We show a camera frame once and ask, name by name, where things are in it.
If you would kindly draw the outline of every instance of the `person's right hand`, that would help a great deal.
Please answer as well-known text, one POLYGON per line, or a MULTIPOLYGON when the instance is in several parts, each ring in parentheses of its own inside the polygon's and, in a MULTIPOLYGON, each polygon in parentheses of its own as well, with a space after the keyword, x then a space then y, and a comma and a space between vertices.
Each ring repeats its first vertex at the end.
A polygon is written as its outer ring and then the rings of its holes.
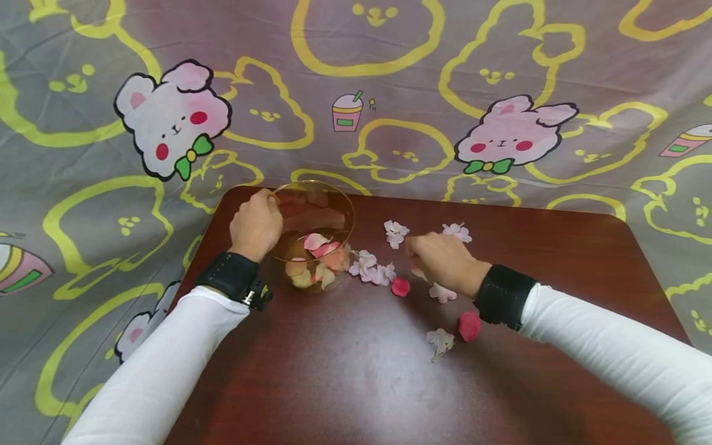
POLYGON ((405 240, 406 253, 428 281, 474 298, 491 264, 477 261, 459 239, 431 232, 405 240))
POLYGON ((232 219, 232 247, 229 251, 260 263, 279 241, 282 223, 282 214, 272 192, 260 190, 249 201, 240 204, 240 211, 232 219))

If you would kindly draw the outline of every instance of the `clear glass bowl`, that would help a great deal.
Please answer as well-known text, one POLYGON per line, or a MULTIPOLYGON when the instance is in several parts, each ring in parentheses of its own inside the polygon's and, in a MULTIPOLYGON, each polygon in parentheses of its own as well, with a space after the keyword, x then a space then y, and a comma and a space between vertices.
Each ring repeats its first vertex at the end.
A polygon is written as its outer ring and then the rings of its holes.
POLYGON ((349 239, 355 211, 348 195, 323 181, 304 180, 274 191, 284 217, 282 236, 272 255, 298 289, 322 293, 336 288, 350 265, 349 239), (308 250, 304 241, 318 234, 327 242, 308 250))

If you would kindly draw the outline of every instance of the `yellow outline pattern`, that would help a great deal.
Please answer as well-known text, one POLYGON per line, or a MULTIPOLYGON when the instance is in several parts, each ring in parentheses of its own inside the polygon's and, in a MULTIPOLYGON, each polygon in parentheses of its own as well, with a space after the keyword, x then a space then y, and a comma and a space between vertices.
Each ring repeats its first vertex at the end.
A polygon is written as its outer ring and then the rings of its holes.
POLYGON ((360 192, 362 195, 365 195, 367 197, 372 197, 373 194, 369 192, 366 187, 362 186, 358 182, 354 181, 353 179, 349 179, 346 176, 338 173, 332 173, 332 172, 325 172, 323 170, 314 170, 314 169, 297 169, 292 172, 292 175, 290 176, 290 181, 292 182, 297 182, 299 178, 304 175, 304 174, 314 174, 317 176, 326 176, 331 179, 338 179, 341 182, 346 183, 349 187, 353 188, 354 190, 357 190, 360 192))
POLYGON ((455 182, 457 182, 458 179, 465 179, 469 178, 472 179, 473 182, 470 184, 471 186, 473 185, 481 185, 484 184, 487 186, 487 190, 490 192, 496 192, 496 193, 504 193, 510 199, 512 199, 512 205, 511 207, 519 207, 522 205, 522 199, 517 196, 514 192, 512 192, 512 189, 514 189, 516 186, 519 185, 519 183, 513 179, 510 178, 509 176, 505 176, 503 174, 494 176, 494 177, 489 177, 487 179, 482 179, 476 174, 460 174, 459 176, 453 176, 452 178, 447 180, 447 191, 445 192, 445 196, 443 196, 443 201, 450 201, 450 198, 452 198, 453 193, 455 192, 455 182), (502 180, 504 182, 507 182, 508 185, 506 187, 495 187, 491 183, 496 182, 498 180, 502 180))
POLYGON ((653 229, 660 231, 664 234, 668 235, 675 235, 675 236, 681 236, 683 238, 692 238, 693 240, 700 242, 702 244, 708 244, 712 245, 712 238, 705 238, 703 236, 691 234, 690 232, 687 231, 677 231, 673 229, 666 229, 664 227, 660 227, 657 224, 655 224, 655 221, 653 221, 653 216, 652 212, 655 209, 660 208, 664 212, 668 212, 667 206, 665 205, 665 201, 663 199, 663 196, 673 196, 677 192, 677 183, 673 179, 673 176, 678 174, 682 169, 685 169, 687 167, 690 167, 691 165, 697 165, 697 164, 712 164, 712 155, 699 155, 699 156, 693 156, 689 157, 687 159, 683 159, 680 162, 676 163, 673 165, 667 172, 657 175, 657 176, 648 176, 648 177, 642 177, 638 179, 636 182, 633 183, 633 185, 630 187, 632 190, 635 190, 636 192, 641 192, 646 194, 648 197, 650 197, 650 202, 646 203, 645 206, 643 206, 643 212, 645 213, 645 220, 648 222, 648 225, 652 227, 653 229), (648 182, 648 181, 660 181, 663 184, 665 184, 665 191, 662 192, 661 194, 655 194, 648 189, 643 187, 643 183, 648 182))
POLYGON ((554 199, 549 204, 547 204, 546 209, 552 210, 554 207, 561 204, 562 202, 570 201, 571 199, 591 199, 592 201, 599 201, 604 204, 608 204, 613 208, 613 216, 620 219, 621 221, 625 221, 627 218, 625 206, 623 205, 623 203, 621 203, 621 201, 591 193, 576 193, 554 199))
POLYGON ((618 24, 618 32, 624 36, 640 40, 641 42, 655 42, 692 29, 695 26, 699 26, 707 20, 712 19, 711 7, 694 19, 679 20, 667 28, 663 28, 658 31, 649 31, 638 27, 638 25, 635 24, 635 21, 650 7, 652 3, 653 0, 639 0, 638 4, 633 6, 633 9, 628 11, 627 14, 623 16, 623 19, 618 24))
POLYGON ((228 73, 227 71, 215 71, 214 75, 216 78, 224 78, 230 80, 230 91, 221 94, 220 97, 225 100, 232 100, 236 98, 239 94, 238 89, 235 88, 233 85, 255 84, 252 80, 249 80, 244 76, 245 68, 247 68, 249 65, 256 66, 257 68, 260 68, 261 70, 264 70, 265 72, 267 72, 267 74, 269 74, 270 78, 272 79, 272 84, 274 84, 279 90, 280 99, 284 100, 287 105, 289 105, 289 108, 292 110, 292 113, 302 122, 304 122, 304 137, 295 141, 271 142, 240 136, 230 131, 230 129, 225 130, 223 135, 228 139, 232 139, 237 142, 244 142, 246 144, 256 145, 257 147, 268 148, 270 150, 297 150, 311 144, 314 140, 314 122, 312 121, 311 117, 309 117, 309 115, 302 111, 302 107, 299 106, 299 104, 289 96, 289 89, 287 88, 287 85, 285 85, 284 81, 282 80, 282 76, 273 66, 270 66, 264 62, 260 62, 255 58, 244 56, 237 59, 234 73, 228 73))
POLYGON ((232 152, 230 150, 213 150, 213 152, 210 153, 210 155, 205 159, 205 162, 203 162, 203 165, 198 169, 195 170, 194 172, 191 173, 190 178, 185 183, 185 187, 183 187, 183 191, 180 194, 180 199, 183 201, 187 202, 188 204, 192 204, 193 206, 203 209, 208 215, 212 215, 215 213, 217 210, 217 204, 215 207, 208 207, 207 205, 203 204, 202 202, 199 202, 196 197, 192 196, 189 193, 190 185, 193 183, 193 179, 196 177, 200 176, 200 179, 205 179, 205 174, 208 171, 208 168, 217 170, 221 167, 225 167, 226 165, 230 164, 235 164, 239 165, 240 167, 245 167, 252 171, 255 174, 255 179, 251 180, 250 182, 244 182, 242 184, 237 184, 234 185, 230 188, 233 187, 240 187, 240 186, 255 186, 257 184, 260 184, 264 179, 265 176, 262 173, 262 171, 255 167, 252 164, 247 164, 245 162, 240 162, 237 160, 237 153, 232 152), (219 162, 215 165, 211 165, 211 162, 213 158, 217 155, 227 155, 227 159, 225 159, 223 162, 219 162))
POLYGON ((435 127, 431 127, 427 124, 421 124, 419 122, 411 122, 409 120, 398 120, 381 117, 380 119, 372 120, 361 129, 361 132, 358 135, 358 148, 355 152, 344 154, 341 157, 341 160, 344 165, 346 167, 349 167, 350 169, 370 170, 371 178, 375 179, 376 181, 387 182, 389 184, 403 184, 405 182, 412 181, 418 176, 422 176, 430 172, 435 172, 437 170, 442 170, 443 168, 447 167, 447 164, 449 164, 450 161, 452 161, 452 159, 454 158, 455 149, 453 148, 453 145, 450 143, 448 138, 435 127), (371 133, 371 131, 377 129, 378 127, 384 126, 407 128, 408 130, 414 130, 423 133, 424 135, 430 136, 431 138, 435 139, 438 144, 440 144, 440 147, 445 153, 445 159, 443 159, 440 164, 436 165, 435 167, 425 167, 419 172, 409 173, 406 177, 400 179, 381 178, 378 172, 380 172, 381 170, 388 170, 388 168, 381 167, 375 164, 375 162, 378 160, 378 155, 366 148, 366 139, 368 138, 368 135, 371 133), (368 156, 371 163, 369 165, 354 165, 352 159, 361 155, 368 156))
MULTIPOLYGON (((35 23, 47 16, 56 14, 70 14, 58 5, 57 0, 30 0, 32 10, 29 20, 35 23)), ((104 39, 116 37, 131 51, 141 58, 146 65, 148 73, 156 79, 161 78, 161 67, 151 51, 121 26, 121 21, 126 14, 125 0, 111 0, 106 19, 102 25, 85 25, 80 23, 74 15, 70 16, 73 30, 81 36, 88 38, 104 39)), ((121 119, 104 125, 94 130, 85 132, 57 132, 43 133, 37 125, 22 117, 17 110, 19 91, 12 85, 6 74, 5 54, 0 51, 0 120, 15 132, 23 135, 27 140, 43 147, 77 147, 89 145, 94 142, 110 139, 124 131, 121 119)))
POLYGON ((521 31, 518 35, 531 37, 541 41, 541 43, 534 48, 534 51, 532 52, 532 59, 539 66, 547 68, 546 84, 544 85, 541 94, 534 99, 534 107, 540 107, 541 105, 546 104, 546 102, 549 101, 549 98, 551 98, 551 95, 556 89, 557 75, 561 65, 575 59, 583 52, 586 46, 586 30, 584 27, 576 23, 550 23, 545 25, 544 0, 500 0, 492 8, 492 11, 490 11, 487 20, 482 24, 482 26, 480 26, 480 29, 477 30, 477 37, 475 40, 465 45, 465 47, 462 48, 462 51, 460 51, 460 54, 446 63, 440 73, 440 81, 438 82, 440 95, 447 100, 450 105, 454 106, 466 115, 477 117, 479 119, 486 113, 486 110, 482 110, 465 103, 465 101, 463 101, 453 90, 450 89, 449 84, 453 70, 467 62, 470 55, 483 43, 487 42, 489 31, 497 25, 500 16, 507 8, 523 4, 528 4, 532 7, 534 24, 531 28, 521 31), (543 51, 544 37, 547 33, 570 34, 574 47, 570 51, 559 54, 558 56, 547 57, 543 51))
POLYGON ((203 235, 198 235, 195 237, 195 239, 190 243, 190 246, 188 246, 188 250, 186 251, 185 255, 183 255, 183 268, 187 271, 188 267, 190 267, 190 262, 193 261, 193 257, 195 256, 195 253, 197 252, 196 246, 200 244, 200 241, 203 239, 203 235))
POLYGON ((72 426, 77 422, 77 419, 82 414, 84 407, 89 403, 89 401, 94 398, 94 396, 99 392, 99 389, 104 385, 100 383, 94 388, 90 389, 84 397, 81 398, 79 403, 61 401, 57 399, 52 393, 52 386, 54 385, 54 379, 57 375, 57 370, 59 364, 62 361, 62 357, 70 348, 70 346, 80 337, 84 332, 91 328, 97 321, 102 317, 110 313, 112 310, 118 308, 127 301, 134 300, 144 295, 157 294, 158 298, 163 295, 165 289, 160 283, 150 283, 137 286, 133 289, 129 289, 119 295, 111 298, 106 303, 99 306, 94 312, 92 312, 87 318, 85 318, 76 328, 72 330, 67 337, 65 337, 57 348, 52 352, 44 366, 42 366, 42 372, 40 373, 39 380, 37 381, 37 390, 35 391, 35 405, 40 413, 49 417, 64 416, 69 418, 69 425, 64 431, 66 435, 72 426))
POLYGON ((108 179, 104 182, 94 184, 93 186, 87 187, 83 190, 80 190, 79 192, 76 192, 75 194, 64 199, 59 204, 55 205, 47 213, 44 220, 42 221, 42 228, 47 233, 47 235, 49 235, 49 237, 52 238, 52 240, 57 244, 57 247, 59 248, 59 251, 62 254, 62 258, 64 259, 64 264, 67 269, 67 272, 73 273, 75 277, 69 280, 64 285, 62 285, 59 289, 57 289, 57 291, 54 293, 54 298, 56 300, 73 300, 79 295, 82 295, 96 283, 109 276, 113 271, 118 269, 120 271, 127 272, 140 266, 151 255, 158 251, 158 249, 163 247, 163 245, 168 242, 168 239, 173 234, 173 225, 171 225, 165 218, 165 216, 160 213, 160 207, 161 203, 163 202, 164 195, 165 191, 163 188, 163 183, 158 178, 149 176, 124 176, 114 179, 108 179), (67 236, 67 234, 65 234, 62 228, 60 227, 61 219, 74 206, 81 204, 87 199, 91 199, 100 194, 128 187, 145 187, 153 188, 155 190, 156 199, 154 200, 151 214, 153 215, 153 217, 163 223, 163 226, 166 229, 166 236, 161 240, 161 243, 158 246, 156 246, 153 250, 148 252, 139 260, 132 261, 137 255, 135 254, 126 259, 112 258, 110 260, 104 261, 103 263, 97 266, 90 266, 82 258, 81 254, 79 253, 79 249, 74 244, 74 241, 72 241, 72 239, 69 238, 69 236, 67 236), (98 271, 102 268, 106 268, 107 270, 102 272, 89 284, 86 284, 82 287, 72 287, 75 283, 86 277, 88 274, 94 271, 98 271))
POLYGON ((650 133, 655 130, 657 127, 660 126, 661 123, 665 121, 665 119, 668 118, 668 113, 667 111, 663 110, 662 108, 658 108, 654 105, 650 105, 647 103, 643 102, 625 102, 620 105, 616 105, 615 107, 611 108, 610 110, 602 113, 600 116, 596 115, 591 115, 587 113, 580 113, 578 116, 576 116, 574 119, 583 119, 586 120, 587 122, 581 124, 576 130, 571 130, 569 132, 562 133, 561 136, 563 138, 569 138, 569 137, 575 137, 578 135, 581 135, 584 132, 584 125, 591 125, 594 127, 603 127, 612 130, 614 128, 613 124, 608 122, 608 119, 610 119, 612 116, 617 115, 618 113, 625 111, 625 110, 638 110, 642 111, 645 113, 648 113, 652 117, 652 121, 650 124, 648 124, 647 130, 640 135, 635 142, 633 142, 633 150, 631 150, 628 154, 623 156, 623 158, 620 161, 613 162, 608 165, 604 165, 603 167, 598 167, 597 169, 593 169, 590 172, 578 174, 574 177, 567 178, 567 179, 561 179, 561 178, 554 178, 551 177, 547 174, 542 173, 537 167, 536 167, 536 162, 531 162, 530 164, 527 164, 525 168, 529 173, 532 174, 535 178, 544 181, 544 182, 549 182, 550 184, 570 184, 572 182, 580 181, 581 179, 588 178, 591 176, 595 176, 596 174, 601 174, 605 172, 610 172, 613 169, 616 169, 618 167, 621 167, 622 165, 627 164, 630 162, 633 158, 635 158, 637 155, 639 155, 643 150, 645 150, 645 147, 648 145, 648 137, 650 136, 650 133))
POLYGON ((665 289, 665 296, 668 298, 668 300, 672 300, 672 298, 675 295, 685 295, 691 290, 700 290, 702 286, 708 286, 712 284, 712 272, 708 273, 707 275, 697 278, 695 281, 692 283, 683 283, 679 286, 670 286, 669 288, 665 289))
POLYGON ((350 66, 334 66, 320 61, 314 53, 312 53, 307 44, 306 35, 304 33, 307 12, 311 0, 298 0, 297 7, 294 10, 292 17, 291 37, 294 50, 299 57, 299 60, 304 65, 315 73, 330 75, 332 77, 360 77, 366 75, 386 75, 397 73, 409 66, 418 63, 424 57, 435 51, 440 44, 440 36, 445 29, 445 10, 439 0, 422 0, 423 6, 428 8, 433 17, 433 24, 428 31, 428 41, 413 48, 408 54, 397 58, 394 61, 381 63, 361 63, 350 66))

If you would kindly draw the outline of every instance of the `black wrist strap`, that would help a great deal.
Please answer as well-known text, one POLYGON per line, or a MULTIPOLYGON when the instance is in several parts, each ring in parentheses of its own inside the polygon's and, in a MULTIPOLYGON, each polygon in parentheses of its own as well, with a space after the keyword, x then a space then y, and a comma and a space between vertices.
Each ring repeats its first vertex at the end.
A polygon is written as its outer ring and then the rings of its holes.
POLYGON ((257 276, 259 266, 238 253, 223 252, 195 280, 196 286, 210 286, 233 301, 263 310, 272 292, 257 276))
POLYGON ((480 310, 480 319, 493 325, 504 323, 519 331, 524 303, 535 284, 534 278, 495 264, 475 297, 474 305, 480 310))

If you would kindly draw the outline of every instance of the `white long-sleeve shirt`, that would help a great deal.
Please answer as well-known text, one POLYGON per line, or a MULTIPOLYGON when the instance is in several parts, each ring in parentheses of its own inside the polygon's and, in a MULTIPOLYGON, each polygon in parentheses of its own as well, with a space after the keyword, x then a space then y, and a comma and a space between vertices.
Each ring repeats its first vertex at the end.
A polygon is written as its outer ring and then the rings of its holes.
MULTIPOLYGON (((106 382, 63 445, 162 444, 213 352, 248 314, 214 290, 193 289, 106 382)), ((555 346, 646 407, 677 443, 712 444, 711 356, 539 284, 520 334, 555 346)))

